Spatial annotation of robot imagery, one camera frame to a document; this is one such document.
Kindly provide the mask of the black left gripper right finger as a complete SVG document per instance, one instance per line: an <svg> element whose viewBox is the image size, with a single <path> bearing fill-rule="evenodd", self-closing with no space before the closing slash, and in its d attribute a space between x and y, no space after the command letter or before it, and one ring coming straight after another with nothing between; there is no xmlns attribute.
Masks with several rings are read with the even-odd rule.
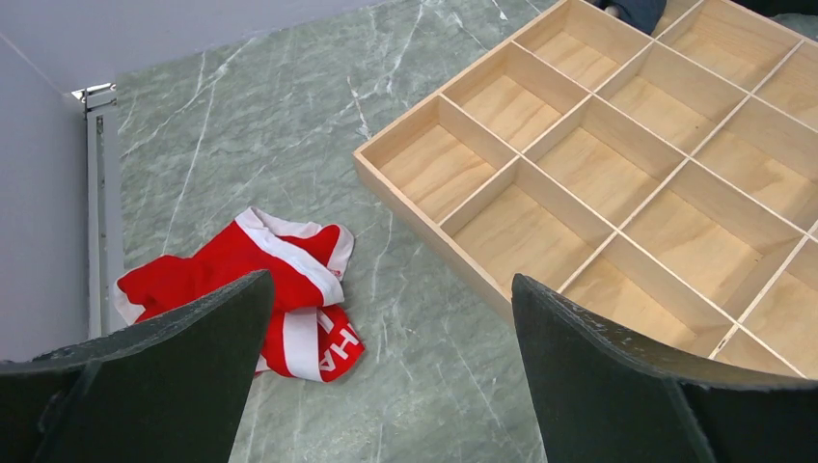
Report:
<svg viewBox="0 0 818 463"><path fill-rule="evenodd" d="M523 274L511 303L549 461L816 460L815 381L676 349Z"/></svg>

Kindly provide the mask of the red white underwear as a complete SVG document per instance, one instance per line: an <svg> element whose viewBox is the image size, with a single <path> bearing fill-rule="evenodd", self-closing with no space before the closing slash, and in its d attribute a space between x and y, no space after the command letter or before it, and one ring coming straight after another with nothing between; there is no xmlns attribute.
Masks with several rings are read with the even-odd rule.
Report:
<svg viewBox="0 0 818 463"><path fill-rule="evenodd" d="M265 270L274 297L256 371L333 382L366 350L341 307L354 244L342 225L290 222L251 206L192 256L162 255L118 278L113 305L132 325Z"/></svg>

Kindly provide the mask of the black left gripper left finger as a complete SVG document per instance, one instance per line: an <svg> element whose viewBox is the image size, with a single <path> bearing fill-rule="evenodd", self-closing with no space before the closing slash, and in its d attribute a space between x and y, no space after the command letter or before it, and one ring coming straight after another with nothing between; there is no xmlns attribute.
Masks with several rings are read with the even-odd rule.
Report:
<svg viewBox="0 0 818 463"><path fill-rule="evenodd" d="M5 462L225 462L274 298L255 271L191 303L1 366Z"/></svg>

